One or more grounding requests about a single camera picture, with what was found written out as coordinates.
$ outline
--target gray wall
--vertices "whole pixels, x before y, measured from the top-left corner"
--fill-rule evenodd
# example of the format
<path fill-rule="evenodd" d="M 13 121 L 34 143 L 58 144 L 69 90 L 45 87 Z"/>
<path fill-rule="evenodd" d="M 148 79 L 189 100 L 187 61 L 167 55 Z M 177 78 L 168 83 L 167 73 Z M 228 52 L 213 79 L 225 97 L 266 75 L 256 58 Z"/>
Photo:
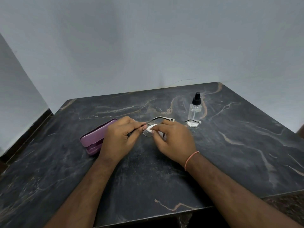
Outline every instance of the gray wall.
<path fill-rule="evenodd" d="M 47 109 L 47 104 L 0 35 L 0 156 Z"/>
<path fill-rule="evenodd" d="M 303 0 L 0 0 L 0 32 L 53 112 L 71 98 L 221 81 L 296 131 L 303 9 Z"/>

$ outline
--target purple glasses case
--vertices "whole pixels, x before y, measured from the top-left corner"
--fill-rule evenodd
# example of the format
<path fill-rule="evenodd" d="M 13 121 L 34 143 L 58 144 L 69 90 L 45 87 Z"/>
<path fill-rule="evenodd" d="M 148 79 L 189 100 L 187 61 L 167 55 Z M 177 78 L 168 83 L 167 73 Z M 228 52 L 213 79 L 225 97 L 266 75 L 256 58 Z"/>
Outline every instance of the purple glasses case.
<path fill-rule="evenodd" d="M 108 121 L 107 123 L 98 126 L 96 129 L 90 131 L 89 133 L 83 135 L 80 138 L 80 142 L 84 147 L 87 148 L 87 153 L 89 155 L 94 155 L 100 151 L 108 126 L 116 121 L 117 119 L 114 118 L 111 121 Z"/>

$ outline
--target forearm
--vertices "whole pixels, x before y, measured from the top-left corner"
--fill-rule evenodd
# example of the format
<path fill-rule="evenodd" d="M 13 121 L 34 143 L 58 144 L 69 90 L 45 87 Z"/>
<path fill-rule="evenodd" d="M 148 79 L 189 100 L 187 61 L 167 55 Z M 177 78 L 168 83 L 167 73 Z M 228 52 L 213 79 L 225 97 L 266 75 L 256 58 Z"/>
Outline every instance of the forearm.
<path fill-rule="evenodd" d="M 231 227 L 302 227 L 236 183 L 200 154 L 189 160 L 187 171 Z"/>
<path fill-rule="evenodd" d="M 103 190 L 116 163 L 99 157 L 44 228 L 92 228 Z"/>

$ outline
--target table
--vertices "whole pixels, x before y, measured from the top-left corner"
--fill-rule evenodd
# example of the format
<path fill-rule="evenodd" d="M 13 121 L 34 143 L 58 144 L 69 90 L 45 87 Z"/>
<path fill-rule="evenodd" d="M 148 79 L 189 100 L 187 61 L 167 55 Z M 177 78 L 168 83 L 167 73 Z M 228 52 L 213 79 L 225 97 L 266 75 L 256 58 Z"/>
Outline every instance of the table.
<path fill-rule="evenodd" d="M 197 91 L 204 115 L 190 130 L 201 154 L 258 197 L 304 189 L 304 140 L 221 83 L 79 98 L 67 101 L 2 174 L 0 227 L 42 227 L 52 217 L 94 162 L 79 141 L 83 134 L 126 115 L 182 122 Z M 141 135 L 114 170 L 94 227 L 209 206 L 191 176 Z"/>

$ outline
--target hand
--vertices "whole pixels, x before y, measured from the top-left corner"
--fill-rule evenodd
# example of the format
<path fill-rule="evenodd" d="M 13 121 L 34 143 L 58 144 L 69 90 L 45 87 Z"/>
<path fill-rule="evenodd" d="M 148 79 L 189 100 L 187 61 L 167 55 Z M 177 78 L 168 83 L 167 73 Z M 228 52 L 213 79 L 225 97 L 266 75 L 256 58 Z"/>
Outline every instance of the hand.
<path fill-rule="evenodd" d="M 147 128 L 143 124 L 144 122 L 137 122 L 126 116 L 108 126 L 99 157 L 117 164 L 133 148 L 140 133 Z"/>
<path fill-rule="evenodd" d="M 178 122 L 170 122 L 163 120 L 161 124 L 153 126 L 153 138 L 158 149 L 167 157 L 179 163 L 182 167 L 194 152 L 196 147 L 194 139 L 190 131 Z M 167 140 L 164 141 L 159 133 L 161 131 L 167 135 Z"/>

